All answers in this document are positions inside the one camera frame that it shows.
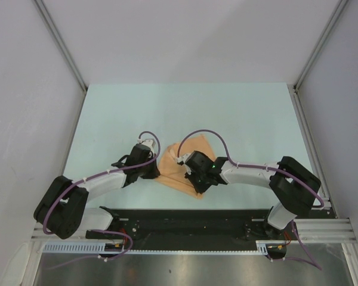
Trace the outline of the orange cloth napkin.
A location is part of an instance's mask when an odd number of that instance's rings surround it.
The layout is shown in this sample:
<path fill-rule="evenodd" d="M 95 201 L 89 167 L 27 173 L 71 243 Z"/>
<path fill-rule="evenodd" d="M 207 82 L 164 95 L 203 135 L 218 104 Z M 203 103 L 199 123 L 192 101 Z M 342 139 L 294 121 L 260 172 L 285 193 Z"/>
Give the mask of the orange cloth napkin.
<path fill-rule="evenodd" d="M 176 158 L 179 146 L 180 143 L 177 142 L 169 145 L 164 151 L 158 164 L 160 176 L 156 179 L 156 181 L 201 200 L 203 199 L 203 194 L 198 194 L 195 191 L 195 188 L 190 181 L 184 177 L 186 173 L 185 167 L 177 164 Z M 184 155 L 192 153 L 193 151 L 203 152 L 210 159 L 216 159 L 214 150 L 209 144 L 206 136 L 203 134 L 187 139 L 181 147 L 180 154 Z"/>

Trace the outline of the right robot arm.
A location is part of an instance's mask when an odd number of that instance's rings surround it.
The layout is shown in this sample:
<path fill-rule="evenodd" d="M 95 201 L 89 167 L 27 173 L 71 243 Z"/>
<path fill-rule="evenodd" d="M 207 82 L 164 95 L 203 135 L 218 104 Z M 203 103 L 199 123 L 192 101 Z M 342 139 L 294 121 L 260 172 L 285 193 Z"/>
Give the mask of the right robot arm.
<path fill-rule="evenodd" d="M 279 238 L 296 217 L 309 215 L 314 201 L 319 199 L 320 179 L 288 156 L 275 164 L 243 165 L 228 157 L 211 160 L 194 151 L 177 158 L 177 164 L 185 167 L 184 177 L 199 194 L 219 184 L 247 184 L 272 190 L 279 202 L 264 219 L 261 235 L 270 239 Z"/>

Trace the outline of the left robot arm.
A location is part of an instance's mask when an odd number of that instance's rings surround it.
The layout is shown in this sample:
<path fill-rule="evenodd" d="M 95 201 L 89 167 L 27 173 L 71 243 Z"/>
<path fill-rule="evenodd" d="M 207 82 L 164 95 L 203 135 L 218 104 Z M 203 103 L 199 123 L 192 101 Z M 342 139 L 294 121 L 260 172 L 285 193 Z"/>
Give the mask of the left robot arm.
<path fill-rule="evenodd" d="M 78 230 L 91 228 L 98 228 L 107 238 L 117 236 L 119 222 L 108 211 L 87 209 L 86 204 L 110 191 L 125 188 L 138 178 L 157 178 L 160 172 L 156 159 L 160 150 L 154 139 L 139 139 L 131 153 L 113 163 L 111 169 L 76 182 L 63 175 L 56 177 L 36 207 L 34 219 L 42 224 L 44 234 L 63 240 Z"/>

